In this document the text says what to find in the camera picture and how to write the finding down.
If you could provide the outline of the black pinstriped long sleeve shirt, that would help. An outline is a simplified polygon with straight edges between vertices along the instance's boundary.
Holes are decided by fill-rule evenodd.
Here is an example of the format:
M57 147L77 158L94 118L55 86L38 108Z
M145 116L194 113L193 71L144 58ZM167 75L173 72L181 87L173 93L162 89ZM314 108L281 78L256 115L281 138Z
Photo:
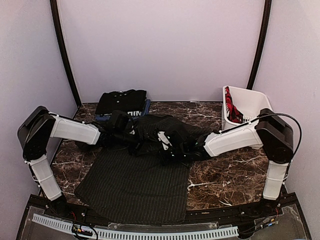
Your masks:
M122 224L174 225L185 220L191 166L177 161L163 165L156 132L180 121L170 115L146 115L135 121L151 143L142 155L127 146L103 148L74 194L97 214Z

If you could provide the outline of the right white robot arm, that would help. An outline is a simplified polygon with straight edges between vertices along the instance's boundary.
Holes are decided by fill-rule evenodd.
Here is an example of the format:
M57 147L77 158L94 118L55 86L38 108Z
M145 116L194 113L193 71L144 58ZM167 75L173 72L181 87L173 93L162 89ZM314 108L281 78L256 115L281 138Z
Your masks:
M264 108L252 120L226 130L203 134L199 138L188 133L182 124L175 124L157 132L157 139L162 144L160 154L165 162L197 162L245 147L263 148L269 163L263 200L255 205L255 213L266 217L275 208L274 201L280 195L298 150L294 146L293 128L282 119L285 116Z

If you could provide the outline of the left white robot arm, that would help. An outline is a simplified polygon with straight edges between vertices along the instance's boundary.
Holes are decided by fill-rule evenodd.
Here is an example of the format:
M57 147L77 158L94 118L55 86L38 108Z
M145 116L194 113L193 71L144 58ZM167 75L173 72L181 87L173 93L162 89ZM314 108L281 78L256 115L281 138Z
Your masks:
M141 148L144 137L136 129L137 123L125 112L115 110L107 122L84 122L70 119L38 106L17 131L24 162L28 164L35 182L51 201L51 210L60 218L67 218L70 206L54 177L47 158L51 138L72 140L89 146L108 147L127 144L133 152Z

